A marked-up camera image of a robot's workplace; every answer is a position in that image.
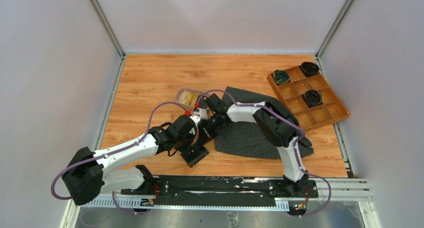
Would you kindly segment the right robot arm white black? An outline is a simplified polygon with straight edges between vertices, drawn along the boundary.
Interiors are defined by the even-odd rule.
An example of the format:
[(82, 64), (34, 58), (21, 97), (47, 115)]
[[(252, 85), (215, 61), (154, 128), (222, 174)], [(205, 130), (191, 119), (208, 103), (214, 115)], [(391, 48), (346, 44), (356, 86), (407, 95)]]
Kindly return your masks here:
[(194, 105), (200, 112), (198, 140), (195, 147), (204, 147), (218, 134), (218, 129), (228, 123), (247, 122), (256, 124), (267, 141), (275, 146), (284, 167), (282, 190), (299, 196), (306, 189), (309, 173), (302, 163), (299, 142), (305, 131), (299, 127), (294, 115), (278, 100), (259, 103), (242, 103), (235, 100), (228, 104), (216, 94), (201, 95)]

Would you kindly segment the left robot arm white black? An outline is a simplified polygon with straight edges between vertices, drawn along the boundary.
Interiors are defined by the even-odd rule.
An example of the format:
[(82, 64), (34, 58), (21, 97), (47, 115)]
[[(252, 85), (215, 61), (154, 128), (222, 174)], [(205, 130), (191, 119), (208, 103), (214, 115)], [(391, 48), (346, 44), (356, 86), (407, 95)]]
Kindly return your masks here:
[(139, 168), (122, 170), (126, 164), (138, 159), (166, 152), (189, 153), (196, 137), (201, 118), (182, 115), (174, 122), (149, 128), (141, 136), (111, 148), (91, 151), (79, 149), (67, 167), (59, 174), (75, 205), (85, 205), (100, 194), (135, 189), (148, 194), (153, 181)]

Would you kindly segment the brown wooden compartment tray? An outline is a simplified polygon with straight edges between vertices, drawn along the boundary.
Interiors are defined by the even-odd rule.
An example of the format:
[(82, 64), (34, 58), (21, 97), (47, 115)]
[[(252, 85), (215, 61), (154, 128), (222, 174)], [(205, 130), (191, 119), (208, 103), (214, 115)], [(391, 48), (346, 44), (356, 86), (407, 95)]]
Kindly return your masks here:
[(350, 112), (315, 63), (275, 70), (267, 80), (277, 99), (293, 113), (299, 126), (311, 131), (347, 119)]

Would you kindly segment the gold credit card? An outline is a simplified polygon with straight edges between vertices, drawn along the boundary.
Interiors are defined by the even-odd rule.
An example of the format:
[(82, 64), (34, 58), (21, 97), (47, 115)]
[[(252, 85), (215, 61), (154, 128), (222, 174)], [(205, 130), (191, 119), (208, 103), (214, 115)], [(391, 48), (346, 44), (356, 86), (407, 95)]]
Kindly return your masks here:
[(185, 90), (182, 92), (179, 101), (183, 104), (193, 106), (197, 102), (198, 97), (199, 95), (197, 93)]

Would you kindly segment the black leather card holder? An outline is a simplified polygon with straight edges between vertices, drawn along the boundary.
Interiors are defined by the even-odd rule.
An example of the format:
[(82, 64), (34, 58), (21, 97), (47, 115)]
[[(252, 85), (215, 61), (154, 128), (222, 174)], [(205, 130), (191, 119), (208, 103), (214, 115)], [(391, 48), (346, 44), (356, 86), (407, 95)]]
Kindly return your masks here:
[(208, 154), (209, 151), (204, 144), (197, 141), (188, 150), (181, 152), (180, 155), (189, 167), (193, 167)]

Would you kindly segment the pink oval tray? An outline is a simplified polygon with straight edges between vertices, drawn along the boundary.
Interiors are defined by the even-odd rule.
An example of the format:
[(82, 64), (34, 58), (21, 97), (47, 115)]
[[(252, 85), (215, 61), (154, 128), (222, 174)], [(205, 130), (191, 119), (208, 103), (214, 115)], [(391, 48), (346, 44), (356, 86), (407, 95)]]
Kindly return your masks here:
[(176, 93), (175, 100), (185, 108), (197, 112), (199, 109), (195, 108), (195, 103), (204, 93), (205, 91), (202, 90), (197, 90), (190, 87), (181, 87)]

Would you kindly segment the coiled black belt top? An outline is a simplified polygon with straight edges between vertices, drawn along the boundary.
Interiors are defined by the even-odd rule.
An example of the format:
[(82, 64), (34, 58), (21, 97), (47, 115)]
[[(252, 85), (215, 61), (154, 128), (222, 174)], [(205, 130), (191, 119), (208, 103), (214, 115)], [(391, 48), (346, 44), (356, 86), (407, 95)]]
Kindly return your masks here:
[(320, 67), (313, 62), (303, 62), (299, 68), (305, 77), (311, 77), (320, 73)]

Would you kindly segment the coiled black belt middle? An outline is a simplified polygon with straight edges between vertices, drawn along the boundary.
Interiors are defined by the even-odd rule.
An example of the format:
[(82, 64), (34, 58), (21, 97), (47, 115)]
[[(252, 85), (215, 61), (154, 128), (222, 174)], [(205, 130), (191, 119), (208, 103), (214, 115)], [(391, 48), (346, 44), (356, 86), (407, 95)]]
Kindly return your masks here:
[(309, 108), (323, 104), (322, 96), (316, 90), (308, 90), (301, 97)]

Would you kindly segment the coiled black belt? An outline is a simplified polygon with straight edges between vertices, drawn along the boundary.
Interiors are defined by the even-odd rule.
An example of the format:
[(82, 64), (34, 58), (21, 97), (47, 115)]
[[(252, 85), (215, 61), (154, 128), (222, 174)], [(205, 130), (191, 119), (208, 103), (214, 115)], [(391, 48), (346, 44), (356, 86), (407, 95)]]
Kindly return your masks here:
[(309, 108), (323, 104), (322, 96), (316, 90), (308, 90), (301, 97)]
[(320, 67), (313, 62), (303, 62), (299, 68), (305, 77), (311, 77), (320, 73)]

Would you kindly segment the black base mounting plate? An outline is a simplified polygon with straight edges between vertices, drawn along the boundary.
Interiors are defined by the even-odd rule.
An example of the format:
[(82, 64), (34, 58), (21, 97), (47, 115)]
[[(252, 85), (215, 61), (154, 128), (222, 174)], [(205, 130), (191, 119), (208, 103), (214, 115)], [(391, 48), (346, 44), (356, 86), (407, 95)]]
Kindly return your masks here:
[(276, 198), (307, 198), (319, 196), (316, 182), (308, 180), (305, 190), (295, 196), (282, 190), (282, 178), (232, 176), (160, 175), (146, 180), (140, 188), (123, 189), (122, 195), (153, 195), (157, 205), (186, 206), (275, 206)]

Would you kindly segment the aluminium frame rail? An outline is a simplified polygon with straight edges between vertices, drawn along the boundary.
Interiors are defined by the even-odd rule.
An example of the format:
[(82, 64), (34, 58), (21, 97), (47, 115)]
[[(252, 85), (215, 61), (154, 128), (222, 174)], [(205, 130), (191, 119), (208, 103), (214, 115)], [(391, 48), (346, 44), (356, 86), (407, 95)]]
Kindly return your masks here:
[(364, 179), (311, 177), (300, 191), (277, 177), (148, 176), (137, 189), (98, 195), (84, 207), (124, 209), (143, 214), (153, 209), (275, 211), (304, 219), (322, 214), (331, 202), (354, 201), (366, 227), (380, 227)]

